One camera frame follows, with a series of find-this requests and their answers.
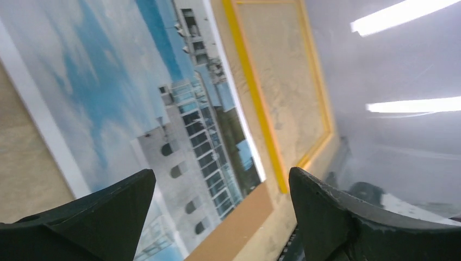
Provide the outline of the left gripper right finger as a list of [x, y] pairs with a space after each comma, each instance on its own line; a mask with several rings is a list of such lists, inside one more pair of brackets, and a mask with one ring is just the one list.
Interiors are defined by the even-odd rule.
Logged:
[[460, 260], [460, 223], [394, 200], [365, 182], [339, 190], [307, 171], [289, 172], [307, 260]]

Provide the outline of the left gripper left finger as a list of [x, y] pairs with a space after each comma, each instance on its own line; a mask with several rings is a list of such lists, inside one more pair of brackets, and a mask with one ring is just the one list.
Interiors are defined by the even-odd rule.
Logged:
[[143, 169], [105, 189], [1, 224], [1, 260], [133, 260], [156, 178]]

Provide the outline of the building and sky photo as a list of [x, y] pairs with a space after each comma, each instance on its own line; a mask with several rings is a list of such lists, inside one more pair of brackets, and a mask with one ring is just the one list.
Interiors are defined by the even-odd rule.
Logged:
[[135, 260], [186, 260], [265, 181], [210, 1], [1, 1], [1, 43], [75, 196], [153, 170]]

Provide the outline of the yellow picture frame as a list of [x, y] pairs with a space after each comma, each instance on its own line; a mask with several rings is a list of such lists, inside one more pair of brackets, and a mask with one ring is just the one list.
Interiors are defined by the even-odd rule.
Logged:
[[336, 131], [304, 1], [223, 1], [281, 192], [300, 167], [324, 177]]

